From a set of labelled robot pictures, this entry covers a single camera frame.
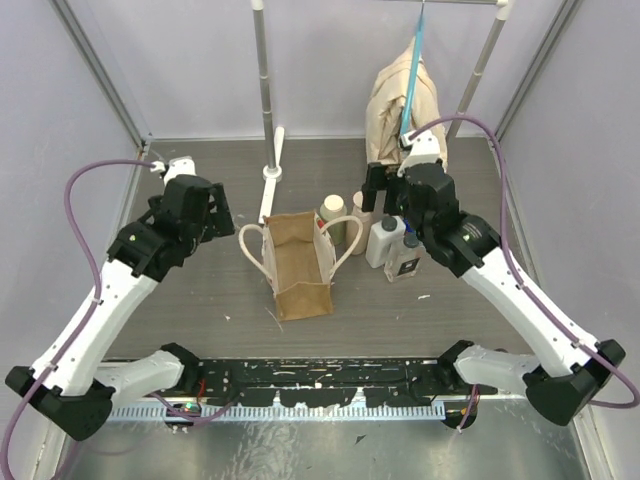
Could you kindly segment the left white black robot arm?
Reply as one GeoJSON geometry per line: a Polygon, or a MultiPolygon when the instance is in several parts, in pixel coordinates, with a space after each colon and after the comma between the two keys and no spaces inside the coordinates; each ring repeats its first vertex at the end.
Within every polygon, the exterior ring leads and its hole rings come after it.
{"type": "Polygon", "coordinates": [[[200,387],[199,358],[176,343],[109,374],[97,371],[130,316],[169,271],[201,244],[235,232],[221,183],[179,174],[148,204],[109,247],[100,293],[88,294],[37,361],[13,367],[5,380],[76,441],[93,436],[116,408],[160,390],[188,396],[200,387]]]}

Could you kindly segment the green bottle cream cap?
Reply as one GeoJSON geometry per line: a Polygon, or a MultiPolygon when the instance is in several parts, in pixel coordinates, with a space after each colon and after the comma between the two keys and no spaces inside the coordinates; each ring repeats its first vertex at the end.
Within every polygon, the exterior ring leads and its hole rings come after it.
{"type": "MultiPolygon", "coordinates": [[[[328,195],[320,206],[319,215],[324,223],[342,218],[347,215],[347,208],[344,199],[337,195],[328,195]]],[[[335,245],[340,245],[346,235],[346,224],[337,223],[328,228],[328,233],[335,245]]]]}

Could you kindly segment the beige pump bottle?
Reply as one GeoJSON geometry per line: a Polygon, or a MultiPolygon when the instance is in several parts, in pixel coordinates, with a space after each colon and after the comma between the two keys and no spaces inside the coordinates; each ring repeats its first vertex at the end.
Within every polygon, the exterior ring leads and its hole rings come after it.
{"type": "Polygon", "coordinates": [[[373,214],[371,212],[363,211],[363,194],[361,191],[357,191],[353,195],[352,200],[353,208],[351,211],[351,215],[359,219],[360,223],[362,224],[362,232],[359,239],[356,239],[359,231],[358,226],[355,222],[348,222],[346,229],[346,240],[348,247],[354,247],[351,255],[356,256],[361,255],[366,251],[370,230],[373,224],[373,214]]]}

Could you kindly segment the clear bottle black cap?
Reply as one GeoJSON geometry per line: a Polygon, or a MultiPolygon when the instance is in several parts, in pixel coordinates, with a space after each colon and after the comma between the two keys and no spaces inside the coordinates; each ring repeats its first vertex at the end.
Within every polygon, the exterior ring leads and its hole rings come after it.
{"type": "Polygon", "coordinates": [[[407,233],[390,246],[384,265],[384,273],[389,282],[413,277],[424,256],[424,248],[415,233],[407,233]]]}

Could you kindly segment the white bottle black cap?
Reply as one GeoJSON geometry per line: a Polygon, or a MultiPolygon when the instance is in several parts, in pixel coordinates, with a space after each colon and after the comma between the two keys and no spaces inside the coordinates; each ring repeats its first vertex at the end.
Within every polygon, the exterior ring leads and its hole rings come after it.
{"type": "Polygon", "coordinates": [[[385,216],[372,225],[365,252],[365,259],[371,268],[385,264],[391,245],[401,240],[405,231],[406,226],[400,216],[385,216]]]}

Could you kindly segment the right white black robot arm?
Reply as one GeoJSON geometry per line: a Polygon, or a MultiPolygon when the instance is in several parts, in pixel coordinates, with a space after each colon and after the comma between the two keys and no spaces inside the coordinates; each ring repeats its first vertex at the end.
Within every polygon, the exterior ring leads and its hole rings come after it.
{"type": "Polygon", "coordinates": [[[491,225],[460,209],[441,163],[372,163],[362,185],[364,210],[374,208],[380,191],[385,212],[401,216],[429,256],[481,293],[532,350],[516,355],[460,340],[438,359],[442,388],[459,394],[480,384],[522,395],[546,420],[568,425],[621,364],[623,347],[597,340],[552,304],[491,225]]]}

